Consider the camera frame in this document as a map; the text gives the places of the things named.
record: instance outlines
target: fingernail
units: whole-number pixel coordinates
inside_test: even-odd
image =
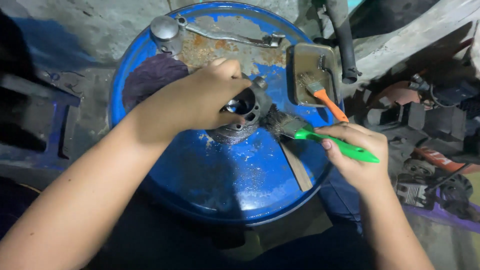
[[[332,148],[332,144],[330,143],[330,141],[327,141],[327,140],[322,141],[322,146],[324,147],[325,150]]]

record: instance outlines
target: metal lever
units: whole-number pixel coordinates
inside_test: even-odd
[[[203,29],[196,23],[189,23],[187,19],[183,16],[177,15],[175,17],[180,28],[186,29],[190,32],[199,34],[206,38],[216,39],[216,40],[231,40],[247,45],[264,47],[264,48],[278,48],[280,43],[285,38],[285,34],[274,32],[270,36],[265,36],[263,39],[254,39],[249,37],[240,36],[231,32],[214,32],[207,29]]]

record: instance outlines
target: orange brush handle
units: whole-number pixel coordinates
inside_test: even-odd
[[[335,116],[335,118],[337,118],[339,121],[348,122],[348,118],[343,111],[328,98],[325,89],[316,91],[313,96],[323,101],[325,106],[327,106],[327,108],[332,112],[333,116]]]

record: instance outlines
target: hand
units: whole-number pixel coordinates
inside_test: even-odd
[[[251,84],[250,80],[242,79],[237,60],[220,58],[157,91],[131,113],[142,117],[142,132],[153,134],[166,129],[176,135],[187,129],[243,124],[245,119],[240,115],[220,109]]]
[[[346,142],[362,147],[380,160],[380,163],[370,163],[353,160],[340,153],[340,149],[330,139],[322,140],[328,159],[338,168],[346,181],[358,192],[365,193],[376,189],[380,184],[391,187],[388,177],[388,146],[385,135],[368,130],[360,125],[340,122],[332,126],[315,128],[318,134],[330,135]]]

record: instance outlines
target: green brush handle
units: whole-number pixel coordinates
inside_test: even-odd
[[[310,125],[307,125],[297,130],[297,132],[295,133],[295,139],[307,139],[307,140],[313,140],[316,142],[321,142],[322,139],[331,139],[338,145],[340,152],[342,152],[343,155],[351,159],[364,161],[364,162],[372,162],[372,163],[380,162],[380,160],[376,156],[374,156],[372,153],[370,153],[369,151],[361,147],[351,145],[349,143],[346,143],[342,140],[333,138],[328,135],[315,133],[313,131],[313,128]]]

